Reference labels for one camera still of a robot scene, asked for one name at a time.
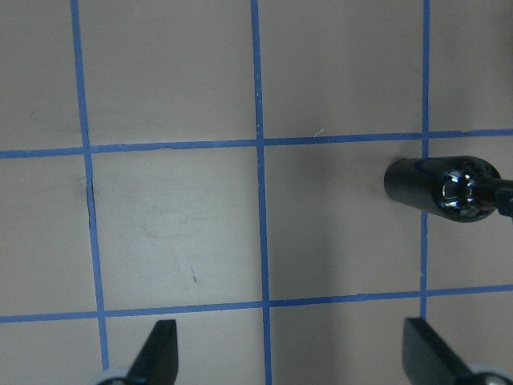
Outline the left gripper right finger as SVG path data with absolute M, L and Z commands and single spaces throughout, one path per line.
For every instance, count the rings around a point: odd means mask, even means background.
M 472 370 L 423 318 L 406 318 L 402 327 L 402 368 L 410 384 L 464 384 Z

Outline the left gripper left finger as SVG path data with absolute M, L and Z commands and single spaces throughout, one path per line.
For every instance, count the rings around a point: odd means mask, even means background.
M 126 384 L 175 383 L 179 370 L 177 325 L 175 320 L 159 320 L 131 365 Z

